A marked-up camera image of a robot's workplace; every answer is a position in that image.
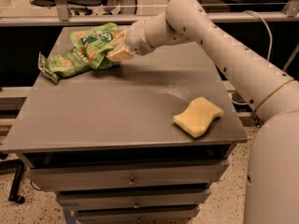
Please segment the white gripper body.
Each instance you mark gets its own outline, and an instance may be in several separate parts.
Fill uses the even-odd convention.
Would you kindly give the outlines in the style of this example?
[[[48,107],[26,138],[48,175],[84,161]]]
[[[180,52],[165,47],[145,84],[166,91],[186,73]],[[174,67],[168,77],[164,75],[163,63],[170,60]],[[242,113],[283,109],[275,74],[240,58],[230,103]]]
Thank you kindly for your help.
[[[125,38],[125,44],[138,55],[146,55],[155,51],[146,38],[145,23],[145,21],[134,22],[127,29]]]

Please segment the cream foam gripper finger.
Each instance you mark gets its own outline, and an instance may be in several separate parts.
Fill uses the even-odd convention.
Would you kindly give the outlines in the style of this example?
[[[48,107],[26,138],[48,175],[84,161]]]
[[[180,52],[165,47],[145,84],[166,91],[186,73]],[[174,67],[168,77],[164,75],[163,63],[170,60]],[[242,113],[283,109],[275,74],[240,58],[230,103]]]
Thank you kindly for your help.
[[[107,53],[106,57],[112,62],[120,62],[130,60],[133,58],[134,52],[125,43],[127,31],[123,30],[119,32],[115,38],[110,42],[113,50]]]

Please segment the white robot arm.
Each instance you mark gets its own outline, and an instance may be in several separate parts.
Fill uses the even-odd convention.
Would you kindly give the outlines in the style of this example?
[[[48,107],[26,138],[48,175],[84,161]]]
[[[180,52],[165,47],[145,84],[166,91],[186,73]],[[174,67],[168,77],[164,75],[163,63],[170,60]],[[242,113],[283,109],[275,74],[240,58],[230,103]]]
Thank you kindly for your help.
[[[251,149],[244,224],[299,222],[299,82],[214,24],[197,0],[170,0],[111,42],[118,62],[196,42],[263,121]]]

